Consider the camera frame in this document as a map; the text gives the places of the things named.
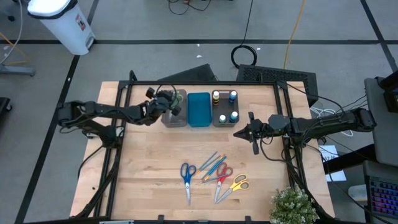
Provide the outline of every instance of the potted plant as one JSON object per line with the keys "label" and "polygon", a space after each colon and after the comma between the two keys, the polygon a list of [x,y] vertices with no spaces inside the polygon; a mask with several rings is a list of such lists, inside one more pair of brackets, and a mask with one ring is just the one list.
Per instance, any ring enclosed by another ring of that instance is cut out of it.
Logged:
{"label": "potted plant", "polygon": [[312,224],[319,218],[312,207],[313,199],[309,200],[304,190],[296,186],[276,191],[271,202],[273,208],[270,210],[272,224]]}

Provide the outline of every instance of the yellow-handled scissors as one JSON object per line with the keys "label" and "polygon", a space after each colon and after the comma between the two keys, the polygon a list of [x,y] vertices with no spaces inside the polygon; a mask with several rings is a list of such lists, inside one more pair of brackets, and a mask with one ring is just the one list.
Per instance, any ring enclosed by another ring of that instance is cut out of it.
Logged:
{"label": "yellow-handled scissors", "polygon": [[224,199],[226,199],[232,192],[235,190],[247,190],[249,189],[249,182],[246,180],[248,177],[244,174],[239,174],[234,178],[234,182],[232,185],[229,187],[229,189],[221,196],[216,203],[220,203]]}

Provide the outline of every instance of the gray floor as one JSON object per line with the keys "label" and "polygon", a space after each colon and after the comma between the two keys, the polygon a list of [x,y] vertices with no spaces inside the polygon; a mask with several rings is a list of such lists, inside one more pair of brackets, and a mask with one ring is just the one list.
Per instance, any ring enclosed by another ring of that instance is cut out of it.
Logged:
{"label": "gray floor", "polygon": [[[398,2],[367,2],[384,38],[398,39],[398,15],[394,10]],[[86,16],[92,3],[92,0],[79,2]],[[201,7],[206,2],[193,0],[193,4]],[[13,12],[17,21],[11,23],[0,17],[0,32],[15,39],[19,27],[18,6],[11,0],[1,1],[2,8]],[[288,39],[299,8],[299,1],[255,0],[248,39]],[[181,11],[184,6],[177,3],[173,9]],[[184,16],[176,16],[169,12],[166,0],[100,0],[91,27],[98,39],[240,39],[248,10],[249,1],[213,0],[205,12],[190,9]],[[39,21],[26,14],[24,23],[22,39],[55,39]],[[295,39],[377,40],[360,1],[352,0],[308,0]],[[0,55],[4,55],[4,47],[0,45]],[[0,76],[0,96],[10,97],[14,106],[0,132],[1,223],[15,220],[73,58],[62,45],[21,44],[19,47],[29,56],[37,74],[34,78]],[[235,45],[230,44],[94,45],[88,55],[80,57],[67,101],[96,100],[101,82],[125,80],[131,69],[140,80],[156,80],[209,63],[220,80],[234,80],[238,71],[229,57],[233,47]],[[283,66],[286,45],[252,44],[252,47],[260,48],[257,65]],[[397,58],[398,46],[389,48]],[[251,57],[245,51],[236,54],[240,63],[251,63]],[[14,54],[10,61],[19,58]],[[342,105],[364,95],[365,78],[392,72],[380,45],[292,45],[287,68],[315,72],[319,94]],[[336,109],[335,105],[322,103]],[[59,134],[57,131],[26,222],[69,215],[76,172],[87,140],[79,133]],[[370,134],[355,133],[352,138],[334,134],[333,137],[353,149],[372,142]],[[347,152],[340,146],[337,149]],[[360,167],[347,169],[346,175],[348,181],[339,184],[344,189],[363,183]],[[360,208],[334,185],[329,187],[338,218],[364,221]]]}

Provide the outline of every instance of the bottle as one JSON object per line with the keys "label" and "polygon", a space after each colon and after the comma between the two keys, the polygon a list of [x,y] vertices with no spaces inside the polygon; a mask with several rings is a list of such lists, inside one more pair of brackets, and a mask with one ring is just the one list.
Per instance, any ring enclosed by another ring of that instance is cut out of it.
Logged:
{"label": "bottle", "polygon": [[219,118],[218,122],[225,123],[225,121],[226,121],[226,116],[225,115],[220,115],[220,118]]}
{"label": "bottle", "polygon": [[234,111],[231,113],[231,116],[229,117],[229,122],[234,123],[237,118],[238,118],[238,112]]}
{"label": "bottle", "polygon": [[228,100],[229,105],[233,105],[234,104],[234,101],[236,99],[236,95],[237,95],[236,91],[232,91],[229,94],[229,100]]}
{"label": "bottle", "polygon": [[213,92],[213,104],[218,105],[218,102],[220,101],[220,93],[218,91]]}

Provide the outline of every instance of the white trash can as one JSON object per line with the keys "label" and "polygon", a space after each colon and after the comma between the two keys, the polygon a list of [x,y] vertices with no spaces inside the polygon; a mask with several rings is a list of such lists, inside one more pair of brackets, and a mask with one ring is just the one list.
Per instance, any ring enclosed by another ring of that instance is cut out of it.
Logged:
{"label": "white trash can", "polygon": [[28,14],[39,19],[74,55],[84,55],[95,36],[77,0],[31,0]]}

